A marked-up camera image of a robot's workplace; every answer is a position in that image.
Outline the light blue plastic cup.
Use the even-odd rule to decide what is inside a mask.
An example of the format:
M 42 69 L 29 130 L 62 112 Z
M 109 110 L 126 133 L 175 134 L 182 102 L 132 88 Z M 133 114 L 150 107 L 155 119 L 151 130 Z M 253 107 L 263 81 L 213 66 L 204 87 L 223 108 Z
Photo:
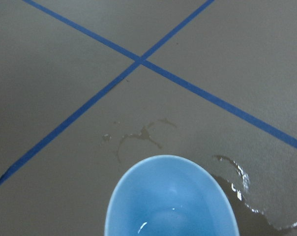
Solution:
M 238 224 L 218 182 L 198 164 L 157 155 L 121 177 L 106 212 L 106 236 L 237 236 Z

